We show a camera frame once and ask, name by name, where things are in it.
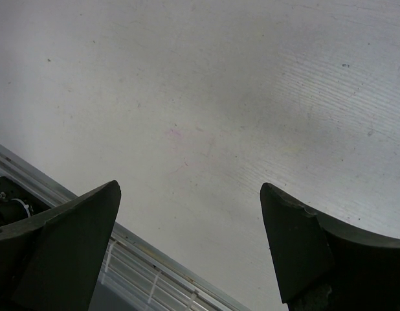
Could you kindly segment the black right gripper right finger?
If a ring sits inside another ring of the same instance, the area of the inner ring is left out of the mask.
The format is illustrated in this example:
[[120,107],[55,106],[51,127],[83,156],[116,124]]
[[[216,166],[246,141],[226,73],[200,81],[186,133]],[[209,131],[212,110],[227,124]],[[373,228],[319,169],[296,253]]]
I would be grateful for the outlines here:
[[400,310],[400,239],[343,222],[270,183],[260,201],[289,310]]

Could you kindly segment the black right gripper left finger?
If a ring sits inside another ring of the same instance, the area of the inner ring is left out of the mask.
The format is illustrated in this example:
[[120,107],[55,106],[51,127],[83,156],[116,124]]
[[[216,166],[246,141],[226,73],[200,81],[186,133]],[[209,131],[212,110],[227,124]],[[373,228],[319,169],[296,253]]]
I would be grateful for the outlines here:
[[113,180],[0,227],[0,310],[88,310],[120,199]]

